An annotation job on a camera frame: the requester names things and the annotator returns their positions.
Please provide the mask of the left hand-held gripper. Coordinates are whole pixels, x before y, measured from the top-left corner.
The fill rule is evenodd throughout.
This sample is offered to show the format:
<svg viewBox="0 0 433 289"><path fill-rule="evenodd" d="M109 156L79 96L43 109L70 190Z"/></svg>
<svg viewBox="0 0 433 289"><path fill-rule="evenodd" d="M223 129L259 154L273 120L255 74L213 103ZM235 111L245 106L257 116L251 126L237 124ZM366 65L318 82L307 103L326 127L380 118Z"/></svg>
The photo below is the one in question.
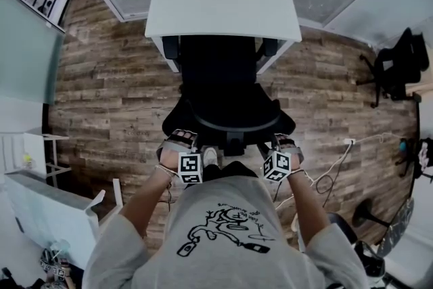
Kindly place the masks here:
<svg viewBox="0 0 433 289"><path fill-rule="evenodd" d="M195 153L192 148L190 153L180 153L177 172L170 170L161 164L156 166L169 174L171 177L180 178L184 184L202 183L202 159L199 153Z"/></svg>

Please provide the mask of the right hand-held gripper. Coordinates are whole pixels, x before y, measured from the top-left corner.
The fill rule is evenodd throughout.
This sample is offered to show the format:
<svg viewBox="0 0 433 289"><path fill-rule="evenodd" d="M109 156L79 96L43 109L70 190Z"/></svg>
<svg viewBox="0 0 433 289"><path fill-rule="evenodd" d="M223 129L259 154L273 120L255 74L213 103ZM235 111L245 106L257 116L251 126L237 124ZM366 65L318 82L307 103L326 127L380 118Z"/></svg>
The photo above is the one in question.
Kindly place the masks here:
<svg viewBox="0 0 433 289"><path fill-rule="evenodd" d="M273 183L281 183L292 174L292 156L297 155L302 162L302 150L299 147L272 151L263 164L263 178Z"/></svg>

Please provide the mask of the person's left hand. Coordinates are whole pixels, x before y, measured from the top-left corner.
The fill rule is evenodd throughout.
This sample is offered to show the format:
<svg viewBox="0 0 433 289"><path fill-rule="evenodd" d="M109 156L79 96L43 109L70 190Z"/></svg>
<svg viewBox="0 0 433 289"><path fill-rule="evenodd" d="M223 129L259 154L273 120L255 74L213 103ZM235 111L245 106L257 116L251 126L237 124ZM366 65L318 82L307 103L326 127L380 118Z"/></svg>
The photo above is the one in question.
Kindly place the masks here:
<svg viewBox="0 0 433 289"><path fill-rule="evenodd" d="M159 164L177 172L179 154L190 153L196 141L197 134L191 131L176 129L157 149Z"/></svg>

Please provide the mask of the person's right hand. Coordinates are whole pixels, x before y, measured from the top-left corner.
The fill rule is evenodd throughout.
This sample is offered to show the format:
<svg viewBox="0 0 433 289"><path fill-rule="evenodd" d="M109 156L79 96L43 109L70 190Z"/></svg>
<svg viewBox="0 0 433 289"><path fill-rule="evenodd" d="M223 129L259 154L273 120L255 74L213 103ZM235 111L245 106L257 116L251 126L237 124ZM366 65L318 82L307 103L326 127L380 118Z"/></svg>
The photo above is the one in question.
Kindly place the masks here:
<svg viewBox="0 0 433 289"><path fill-rule="evenodd" d="M275 136L278 140L279 145L282 148L296 147L294 140L292 140L288 135L283 134L283 133L276 133Z"/></svg>

